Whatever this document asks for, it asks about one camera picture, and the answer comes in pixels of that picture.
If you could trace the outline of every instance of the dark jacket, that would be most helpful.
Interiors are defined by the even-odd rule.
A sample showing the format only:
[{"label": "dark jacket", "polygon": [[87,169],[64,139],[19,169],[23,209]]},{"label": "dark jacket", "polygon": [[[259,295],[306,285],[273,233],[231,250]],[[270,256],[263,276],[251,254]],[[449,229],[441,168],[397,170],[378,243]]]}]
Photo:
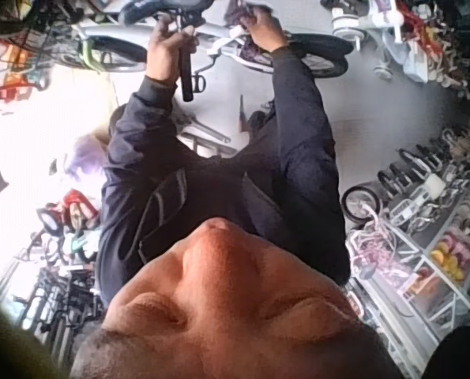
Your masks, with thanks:
[{"label": "dark jacket", "polygon": [[108,148],[96,274],[103,299],[199,224],[222,216],[339,285],[350,276],[331,127],[310,70],[273,54],[275,114],[233,159],[203,159],[176,138],[174,88],[145,78]]}]

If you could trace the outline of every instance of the nose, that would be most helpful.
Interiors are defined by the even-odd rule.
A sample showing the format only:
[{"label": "nose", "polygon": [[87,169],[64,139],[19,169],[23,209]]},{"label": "nose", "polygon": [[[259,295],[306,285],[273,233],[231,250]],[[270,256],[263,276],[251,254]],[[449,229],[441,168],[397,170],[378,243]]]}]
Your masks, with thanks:
[{"label": "nose", "polygon": [[204,223],[182,261],[183,294],[209,322],[249,317],[261,299],[257,251],[251,236],[226,220]]}]

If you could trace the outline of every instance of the person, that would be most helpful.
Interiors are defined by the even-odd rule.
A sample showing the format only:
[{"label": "person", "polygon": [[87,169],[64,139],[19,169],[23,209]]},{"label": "person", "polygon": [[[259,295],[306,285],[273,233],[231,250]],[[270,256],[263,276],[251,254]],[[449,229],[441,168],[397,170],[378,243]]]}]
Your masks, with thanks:
[{"label": "person", "polygon": [[[249,29],[260,46],[273,51],[276,61],[276,122],[269,120],[267,126],[270,127],[262,130],[258,144],[254,142],[252,148],[250,146],[241,155],[246,158],[215,162],[188,156],[194,163],[186,159],[182,163],[164,161],[162,167],[153,167],[153,174],[146,176],[146,167],[152,167],[155,160],[161,161],[160,144],[176,147],[172,128],[166,127],[170,123],[167,119],[169,107],[165,103],[171,97],[177,77],[177,48],[191,41],[189,34],[176,36],[168,33],[165,24],[160,24],[160,31],[154,35],[149,54],[150,58],[160,57],[160,60],[151,61],[157,64],[154,67],[149,65],[151,79],[145,79],[146,85],[133,97],[130,108],[116,128],[111,165],[107,169],[111,180],[104,194],[105,199],[111,198],[111,211],[115,213],[109,224],[111,227],[106,228],[103,236],[103,253],[108,257],[115,254],[123,271],[135,269],[137,273],[122,285],[122,289],[116,291],[112,287],[111,290],[117,292],[113,298],[110,286],[104,290],[103,296],[110,304],[107,317],[103,326],[83,343],[72,377],[401,377],[374,331],[356,320],[337,286],[348,277],[348,268],[342,263],[345,261],[342,259],[343,250],[333,243],[336,239],[330,236],[343,221],[333,217],[336,204],[322,204],[315,197],[333,193],[334,198],[337,191],[333,139],[320,95],[311,85],[313,81],[309,73],[285,47],[287,41],[266,15],[258,14],[257,22],[250,24]],[[279,91],[285,90],[286,86],[290,88],[289,97],[285,91]],[[139,120],[142,124],[140,129],[138,122],[133,123],[136,130],[131,128],[131,117],[133,121]],[[313,128],[307,129],[307,123]],[[153,156],[148,156],[152,152],[142,150],[148,146],[148,134],[159,141],[152,145],[157,150]],[[321,138],[314,139],[316,134]],[[309,143],[319,152],[309,149]],[[273,150],[274,155],[269,151],[261,154],[263,147],[272,146],[276,150]],[[291,150],[296,150],[297,157],[289,152],[292,146]],[[180,159],[184,158],[182,154],[189,154],[181,148],[172,151]],[[269,171],[266,164],[272,158],[278,160],[279,165]],[[185,170],[183,174],[175,175],[175,184],[187,184],[183,192],[177,191],[178,194],[183,193],[182,197],[186,196],[186,201],[180,212],[171,212],[171,216],[164,217],[170,215],[167,213],[170,212],[169,197],[165,197],[166,192],[156,190],[172,186],[167,186],[166,180],[159,182],[159,178],[167,169],[174,170],[180,164]],[[221,164],[225,170],[215,171]],[[201,183],[194,179],[198,175],[194,171],[196,165],[213,170],[212,176],[207,177],[210,180],[206,182],[207,188],[201,187]],[[271,186],[264,186],[265,176],[259,176],[265,172],[272,172],[275,175],[272,179],[280,183],[274,186],[273,193],[269,192]],[[295,203],[296,209],[291,207],[292,204],[286,206],[290,189],[282,187],[283,179],[279,175],[284,176],[284,183],[292,189],[301,191],[300,195],[310,209],[300,208],[303,202],[299,201]],[[263,204],[272,205],[270,208],[275,212],[270,212],[261,202],[254,202],[244,193],[241,199],[232,198],[233,204],[237,207],[245,205],[247,213],[254,205],[261,207],[258,215],[264,222],[259,219],[250,224],[247,220],[252,220],[254,214],[249,213],[247,217],[236,213],[235,207],[220,207],[218,210],[231,222],[211,218],[216,213],[212,207],[222,205],[218,201],[223,194],[218,192],[236,195],[236,191],[227,184],[231,183],[240,190],[243,184],[235,186],[237,180],[239,183],[247,177],[258,181],[258,187],[255,182],[249,184],[261,194],[258,199],[267,202]],[[153,191],[144,202],[140,196],[149,194],[147,187]],[[127,191],[128,196],[135,200],[134,208],[128,206],[130,201],[125,200],[121,191]],[[130,248],[126,251],[110,250],[110,244],[117,241],[119,244],[114,244],[116,249],[132,245],[131,238],[137,232],[151,237],[152,246],[164,243],[160,239],[170,231],[159,234],[152,225],[145,229],[146,223],[154,220],[154,224],[160,225],[160,220],[166,220],[163,225],[170,223],[176,227],[173,220],[178,218],[183,222],[181,213],[193,209],[189,203],[192,202],[198,210],[202,209],[194,205],[197,198],[209,207],[207,212],[199,213],[197,224],[200,226],[192,233],[179,228],[185,233],[185,238],[166,253],[152,252],[147,243],[137,242],[136,255],[142,256],[142,260],[152,258],[142,269],[133,267],[142,265],[143,261],[136,264],[132,255],[127,254]],[[144,217],[143,213],[152,210],[152,206],[146,207],[147,203],[153,201],[163,212],[153,215],[155,219],[152,215]],[[327,225],[324,220],[315,220],[319,228],[310,224],[310,228],[317,230],[319,235],[316,240],[312,238],[312,231],[300,234],[303,231],[300,228],[314,220],[317,215],[314,212],[318,210],[324,212],[325,220],[331,220],[331,224]],[[303,224],[296,219],[300,212]],[[286,221],[286,228],[279,223],[281,219],[273,218],[276,214]],[[110,219],[110,213],[104,217]],[[145,223],[137,223],[134,219],[138,217]],[[134,223],[137,223],[137,231],[128,227]],[[125,233],[129,233],[131,238],[123,238]],[[152,233],[157,233],[158,239],[153,238]],[[315,243],[322,238],[325,247],[337,250],[333,250],[331,258],[321,261],[307,254],[327,255],[328,249],[294,249],[291,244],[285,245],[286,238],[291,237],[301,237],[302,243],[310,243],[314,249],[320,246]],[[147,253],[159,256],[152,257]],[[339,257],[338,266],[324,265],[333,257]],[[114,277],[121,276],[115,264],[117,259],[112,259],[114,266],[104,267],[113,268]],[[110,274],[110,271],[104,273],[107,283]],[[36,345],[28,333],[13,328],[0,312],[0,377],[63,377],[52,366],[50,357]],[[470,378],[469,327],[457,328],[442,341],[423,375],[423,379],[457,377]]]},{"label": "person", "polygon": [[149,43],[108,148],[96,278],[109,305],[72,377],[401,377],[338,286],[350,276],[331,126],[270,14],[275,111],[233,159],[176,139],[171,98],[193,30]]}]

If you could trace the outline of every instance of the bicycle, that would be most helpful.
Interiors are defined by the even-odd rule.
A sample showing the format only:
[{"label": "bicycle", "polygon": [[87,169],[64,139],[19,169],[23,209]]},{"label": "bicycle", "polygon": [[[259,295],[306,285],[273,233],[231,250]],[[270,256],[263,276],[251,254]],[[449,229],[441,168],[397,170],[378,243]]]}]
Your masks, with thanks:
[{"label": "bicycle", "polygon": [[[242,26],[231,20],[227,26],[206,22],[202,13],[213,0],[116,1],[100,5],[84,0],[79,6],[56,0],[34,0],[31,9],[16,22],[25,25],[8,36],[11,43],[51,56],[57,63],[100,72],[138,72],[145,70],[147,45],[157,18],[171,14],[177,27],[193,25],[198,50],[206,51],[210,63],[194,71],[190,55],[181,54],[182,92],[185,101],[206,89],[201,74],[211,69],[220,56],[233,59],[248,69],[273,73],[271,55],[259,49]],[[252,6],[231,0],[230,14],[250,14]],[[352,45],[338,37],[321,34],[288,33],[291,49],[309,66],[314,78],[343,75],[348,69],[345,55]]]}]

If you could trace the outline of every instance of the white floor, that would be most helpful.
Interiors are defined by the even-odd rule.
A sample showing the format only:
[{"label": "white floor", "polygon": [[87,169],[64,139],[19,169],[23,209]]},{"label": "white floor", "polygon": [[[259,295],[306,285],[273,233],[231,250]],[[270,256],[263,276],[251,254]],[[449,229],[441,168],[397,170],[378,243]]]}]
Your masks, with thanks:
[{"label": "white floor", "polygon": [[[331,30],[331,16],[318,0],[272,0],[269,4],[287,30]],[[226,5],[227,0],[216,1],[205,18],[223,24]],[[198,53],[194,65],[205,58]],[[337,140],[341,193],[373,179],[377,171],[397,160],[398,148],[425,142],[453,117],[453,94],[435,84],[420,85],[402,76],[395,76],[391,83],[377,79],[372,73],[376,59],[369,48],[362,54],[350,54],[348,61],[350,69],[345,75],[318,81]],[[256,111],[273,97],[271,77],[228,58],[219,59],[205,76],[206,92],[182,106],[204,124],[231,136],[231,146],[242,148],[247,135],[238,130],[239,97],[245,97],[247,114]],[[17,253],[36,227],[35,209],[43,202],[41,178],[51,159],[75,137],[105,126],[117,103],[129,99],[142,77],[143,73],[112,75],[115,101],[106,77],[57,69],[50,90],[33,94],[14,115],[0,117],[0,165],[10,182],[0,196],[1,255]]]}]

